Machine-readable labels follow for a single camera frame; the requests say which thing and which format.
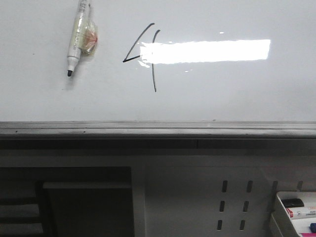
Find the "white marker tray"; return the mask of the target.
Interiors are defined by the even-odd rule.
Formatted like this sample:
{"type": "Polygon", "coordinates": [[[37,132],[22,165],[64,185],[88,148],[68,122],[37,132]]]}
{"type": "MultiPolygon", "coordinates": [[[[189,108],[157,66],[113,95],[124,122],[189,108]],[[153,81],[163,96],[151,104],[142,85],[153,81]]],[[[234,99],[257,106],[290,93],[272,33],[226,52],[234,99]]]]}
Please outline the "white marker tray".
{"type": "Polygon", "coordinates": [[[316,193],[277,192],[269,227],[273,237],[314,237],[316,235],[316,193]],[[289,200],[300,200],[303,206],[285,207],[284,202],[289,200]]]}

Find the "white taped whiteboard marker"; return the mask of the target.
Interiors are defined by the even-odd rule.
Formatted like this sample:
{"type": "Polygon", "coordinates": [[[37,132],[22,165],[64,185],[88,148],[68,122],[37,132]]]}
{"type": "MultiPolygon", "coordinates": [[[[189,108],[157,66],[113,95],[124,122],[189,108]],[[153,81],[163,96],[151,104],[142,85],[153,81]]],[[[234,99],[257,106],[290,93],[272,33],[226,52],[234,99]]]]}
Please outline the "white taped whiteboard marker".
{"type": "Polygon", "coordinates": [[[90,17],[91,1],[80,0],[67,53],[67,76],[71,77],[82,56],[92,56],[98,42],[98,28],[90,17]]]}

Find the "blue capped marker in tray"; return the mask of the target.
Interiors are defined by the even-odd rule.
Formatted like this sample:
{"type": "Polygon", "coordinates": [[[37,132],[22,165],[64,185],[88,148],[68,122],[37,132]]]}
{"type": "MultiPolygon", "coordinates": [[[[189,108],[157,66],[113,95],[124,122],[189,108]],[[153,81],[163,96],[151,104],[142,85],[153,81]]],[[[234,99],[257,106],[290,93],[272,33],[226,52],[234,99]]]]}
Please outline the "blue capped marker in tray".
{"type": "Polygon", "coordinates": [[[310,224],[310,230],[312,233],[316,233],[316,223],[311,223],[310,224]]]}

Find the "pink marker in tray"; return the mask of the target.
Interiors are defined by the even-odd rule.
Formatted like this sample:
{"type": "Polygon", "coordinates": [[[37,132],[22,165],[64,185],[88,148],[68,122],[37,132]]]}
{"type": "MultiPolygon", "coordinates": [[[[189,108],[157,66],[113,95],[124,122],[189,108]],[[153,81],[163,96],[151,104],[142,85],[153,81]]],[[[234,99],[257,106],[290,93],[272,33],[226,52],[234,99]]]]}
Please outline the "pink marker in tray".
{"type": "Polygon", "coordinates": [[[301,237],[316,237],[316,233],[300,233],[301,237]]]}

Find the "grey perforated metal panel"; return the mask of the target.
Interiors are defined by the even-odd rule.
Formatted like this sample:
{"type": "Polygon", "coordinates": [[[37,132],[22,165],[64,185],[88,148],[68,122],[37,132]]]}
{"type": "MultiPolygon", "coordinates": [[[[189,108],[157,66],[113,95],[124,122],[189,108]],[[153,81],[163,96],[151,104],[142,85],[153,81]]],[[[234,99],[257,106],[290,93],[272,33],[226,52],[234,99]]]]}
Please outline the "grey perforated metal panel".
{"type": "Polygon", "coordinates": [[[314,156],[148,156],[131,165],[137,237],[269,237],[279,191],[314,191],[314,156]]]}

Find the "dark cabinet below whiteboard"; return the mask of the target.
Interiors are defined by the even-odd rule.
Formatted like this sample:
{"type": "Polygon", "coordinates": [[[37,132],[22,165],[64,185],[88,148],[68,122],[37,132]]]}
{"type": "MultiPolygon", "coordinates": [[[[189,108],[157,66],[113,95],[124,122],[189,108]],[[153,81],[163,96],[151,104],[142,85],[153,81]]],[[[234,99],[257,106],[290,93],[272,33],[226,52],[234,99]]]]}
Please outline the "dark cabinet below whiteboard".
{"type": "Polygon", "coordinates": [[[132,237],[130,167],[2,168],[3,237],[132,237]]]}

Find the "red capped marker in tray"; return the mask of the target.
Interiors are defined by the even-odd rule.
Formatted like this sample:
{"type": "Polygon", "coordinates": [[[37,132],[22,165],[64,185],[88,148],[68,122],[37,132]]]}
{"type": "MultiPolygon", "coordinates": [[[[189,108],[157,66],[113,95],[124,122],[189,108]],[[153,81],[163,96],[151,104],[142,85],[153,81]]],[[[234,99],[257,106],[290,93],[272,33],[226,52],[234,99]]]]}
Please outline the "red capped marker in tray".
{"type": "Polygon", "coordinates": [[[290,219],[306,219],[306,218],[315,218],[316,210],[310,208],[287,208],[287,214],[290,219]]]}

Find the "black capped marker in tray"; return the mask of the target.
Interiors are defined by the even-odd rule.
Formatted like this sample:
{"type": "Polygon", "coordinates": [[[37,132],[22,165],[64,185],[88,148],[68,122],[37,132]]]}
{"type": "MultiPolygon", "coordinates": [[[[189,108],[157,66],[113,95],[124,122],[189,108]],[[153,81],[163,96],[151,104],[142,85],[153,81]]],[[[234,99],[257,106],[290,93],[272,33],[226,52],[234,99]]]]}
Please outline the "black capped marker in tray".
{"type": "Polygon", "coordinates": [[[281,200],[285,208],[304,207],[304,203],[300,198],[288,198],[281,200]]]}

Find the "white whiteboard with aluminium frame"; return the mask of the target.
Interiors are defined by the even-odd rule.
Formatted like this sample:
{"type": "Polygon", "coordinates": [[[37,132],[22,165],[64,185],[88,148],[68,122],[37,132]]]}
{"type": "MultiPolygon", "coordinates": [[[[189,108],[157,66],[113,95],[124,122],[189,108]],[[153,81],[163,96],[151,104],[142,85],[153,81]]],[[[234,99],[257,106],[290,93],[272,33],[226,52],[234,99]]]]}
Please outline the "white whiteboard with aluminium frame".
{"type": "Polygon", "coordinates": [[[315,1],[94,0],[69,78],[77,4],[1,1],[2,149],[315,149],[315,1]]]}

